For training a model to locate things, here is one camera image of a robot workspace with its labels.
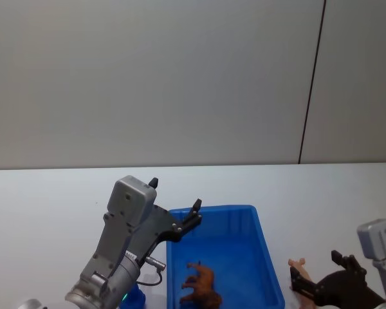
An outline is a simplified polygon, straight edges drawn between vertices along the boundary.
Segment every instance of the brown toy horse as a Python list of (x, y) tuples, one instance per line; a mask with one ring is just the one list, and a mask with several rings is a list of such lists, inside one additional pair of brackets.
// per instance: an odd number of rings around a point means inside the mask
[(193, 288), (193, 293), (182, 297), (180, 303), (193, 301), (201, 309), (218, 309), (222, 300), (221, 296), (213, 290), (213, 271), (200, 264), (188, 263), (187, 268), (193, 267), (199, 273), (198, 276), (189, 276), (181, 288)]

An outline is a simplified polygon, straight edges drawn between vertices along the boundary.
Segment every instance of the blue object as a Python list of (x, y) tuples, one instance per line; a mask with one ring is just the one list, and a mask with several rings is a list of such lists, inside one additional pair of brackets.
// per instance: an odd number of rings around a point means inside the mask
[[(181, 220), (189, 209), (170, 211)], [(214, 271), (214, 289), (223, 298), (220, 309), (283, 309), (284, 298), (271, 263), (255, 207), (202, 207), (201, 225), (179, 243), (167, 242), (167, 309), (199, 309), (179, 304), (193, 289), (181, 289), (187, 263), (201, 262)]]
[(137, 283), (132, 287), (131, 291), (123, 296), (120, 303), (120, 309), (142, 309), (146, 302), (146, 295), (139, 289)]

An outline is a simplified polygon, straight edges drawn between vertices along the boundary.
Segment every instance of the cable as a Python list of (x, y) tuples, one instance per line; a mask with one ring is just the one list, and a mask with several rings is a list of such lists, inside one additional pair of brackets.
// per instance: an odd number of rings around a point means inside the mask
[(156, 286), (156, 285), (159, 285), (161, 283), (161, 281), (163, 280), (163, 277), (161, 276), (161, 272), (157, 271), (157, 273), (158, 273), (160, 279), (156, 283), (146, 283), (146, 282), (139, 282), (139, 281), (136, 281), (136, 283), (138, 285), (145, 285), (145, 286)]

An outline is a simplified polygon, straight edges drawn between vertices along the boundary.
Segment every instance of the white wall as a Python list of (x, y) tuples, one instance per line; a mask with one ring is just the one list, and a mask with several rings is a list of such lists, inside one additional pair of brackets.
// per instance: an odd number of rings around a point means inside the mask
[(302, 163), (386, 161), (386, 0), (327, 2)]
[(0, 168), (294, 163), (321, 9), (0, 0)]

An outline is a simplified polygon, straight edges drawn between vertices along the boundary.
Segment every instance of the table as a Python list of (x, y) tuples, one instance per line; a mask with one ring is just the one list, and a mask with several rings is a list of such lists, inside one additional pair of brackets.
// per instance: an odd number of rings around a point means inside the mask
[[(64, 298), (92, 255), (117, 179), (159, 178), (156, 203), (166, 209), (252, 204), (257, 208), (286, 308), (289, 258), (306, 258), (314, 281), (339, 268), (330, 251), (355, 254), (371, 288), (384, 295), (377, 270), (363, 257), (356, 228), (386, 218), (386, 164), (248, 165), (0, 171), (0, 308), (23, 299)], [(165, 261), (165, 245), (152, 255)], [(146, 265), (142, 281), (156, 274)], [(163, 283), (143, 287), (147, 308), (166, 307)]]

